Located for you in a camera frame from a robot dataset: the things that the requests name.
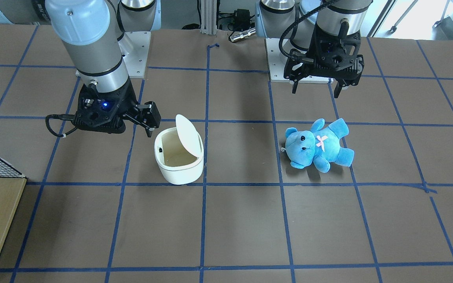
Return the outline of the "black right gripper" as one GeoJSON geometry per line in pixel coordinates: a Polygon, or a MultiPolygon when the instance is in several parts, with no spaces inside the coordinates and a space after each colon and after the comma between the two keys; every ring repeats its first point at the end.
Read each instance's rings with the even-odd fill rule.
{"type": "Polygon", "coordinates": [[[144,127],[148,138],[160,126],[161,115],[154,101],[139,104],[133,84],[126,81],[121,88],[101,93],[83,85],[72,124],[80,130],[122,134],[124,120],[144,127]]]}

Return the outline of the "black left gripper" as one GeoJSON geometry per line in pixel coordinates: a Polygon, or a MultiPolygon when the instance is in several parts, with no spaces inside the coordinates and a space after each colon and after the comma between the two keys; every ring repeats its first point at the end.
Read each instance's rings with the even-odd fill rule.
{"type": "Polygon", "coordinates": [[[340,38],[321,28],[314,28],[308,51],[303,54],[296,49],[286,61],[284,78],[292,84],[292,93],[297,91],[298,81],[308,76],[336,79],[333,91],[337,99],[347,83],[358,83],[365,66],[358,54],[361,43],[360,31],[340,38]]]}

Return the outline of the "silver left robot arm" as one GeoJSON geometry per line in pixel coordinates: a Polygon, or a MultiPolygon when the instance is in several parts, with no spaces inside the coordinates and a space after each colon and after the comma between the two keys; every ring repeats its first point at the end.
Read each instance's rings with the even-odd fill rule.
{"type": "Polygon", "coordinates": [[[370,0],[259,0],[256,34],[268,38],[268,53],[282,61],[280,79],[292,92],[307,77],[336,81],[334,98],[360,81],[360,28],[370,0]]]}

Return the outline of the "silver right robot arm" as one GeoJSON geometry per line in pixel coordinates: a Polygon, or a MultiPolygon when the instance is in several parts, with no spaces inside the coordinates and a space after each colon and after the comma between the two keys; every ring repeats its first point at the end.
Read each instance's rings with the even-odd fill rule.
{"type": "Polygon", "coordinates": [[[74,114],[46,116],[52,135],[122,134],[130,121],[151,137],[159,127],[155,102],[137,100],[131,78],[145,70],[145,57],[128,37],[160,29],[159,0],[0,0],[0,24],[51,25],[83,81],[74,114]]]}

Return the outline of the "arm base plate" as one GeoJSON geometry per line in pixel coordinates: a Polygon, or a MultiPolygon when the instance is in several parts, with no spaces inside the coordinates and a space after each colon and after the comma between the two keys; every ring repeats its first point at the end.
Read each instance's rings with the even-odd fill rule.
{"type": "MultiPolygon", "coordinates": [[[[289,80],[284,78],[284,66],[287,58],[278,48],[279,38],[266,38],[265,43],[270,81],[273,83],[289,83],[289,80]]],[[[299,80],[299,83],[306,84],[327,84],[333,82],[334,79],[318,76],[309,76],[299,80]]]]}
{"type": "Polygon", "coordinates": [[[88,44],[63,44],[83,83],[96,82],[100,92],[111,92],[130,78],[144,78],[150,39],[150,32],[142,31],[117,40],[116,31],[107,29],[88,44]]]}

